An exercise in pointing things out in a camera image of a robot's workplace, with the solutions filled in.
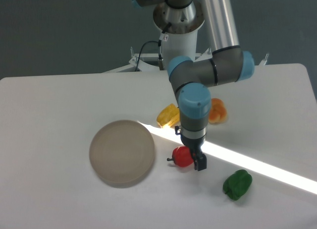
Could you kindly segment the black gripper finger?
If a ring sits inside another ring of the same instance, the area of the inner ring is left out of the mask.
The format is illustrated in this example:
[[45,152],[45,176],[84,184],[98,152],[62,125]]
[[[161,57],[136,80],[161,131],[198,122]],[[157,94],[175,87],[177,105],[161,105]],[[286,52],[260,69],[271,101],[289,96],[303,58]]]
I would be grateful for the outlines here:
[[201,149],[191,149],[191,157],[196,171],[202,171],[207,168],[207,158]]

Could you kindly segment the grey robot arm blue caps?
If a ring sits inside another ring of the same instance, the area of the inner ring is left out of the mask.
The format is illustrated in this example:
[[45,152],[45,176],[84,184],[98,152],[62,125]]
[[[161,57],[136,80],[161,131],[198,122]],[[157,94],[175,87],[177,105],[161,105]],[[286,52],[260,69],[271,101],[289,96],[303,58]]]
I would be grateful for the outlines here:
[[161,31],[159,65],[166,67],[180,110],[175,133],[189,148],[197,171],[207,167],[201,150],[211,110],[209,87],[250,78],[252,55],[240,48],[230,0],[131,0],[153,5]]

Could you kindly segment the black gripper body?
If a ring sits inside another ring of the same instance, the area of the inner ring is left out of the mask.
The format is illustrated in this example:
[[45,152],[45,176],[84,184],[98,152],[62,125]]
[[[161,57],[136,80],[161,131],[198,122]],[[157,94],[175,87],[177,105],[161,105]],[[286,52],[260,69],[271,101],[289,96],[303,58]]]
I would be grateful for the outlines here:
[[199,131],[189,131],[182,126],[177,125],[174,127],[174,130],[175,134],[180,136],[181,142],[192,151],[192,154],[202,154],[201,146],[206,139],[206,128]]

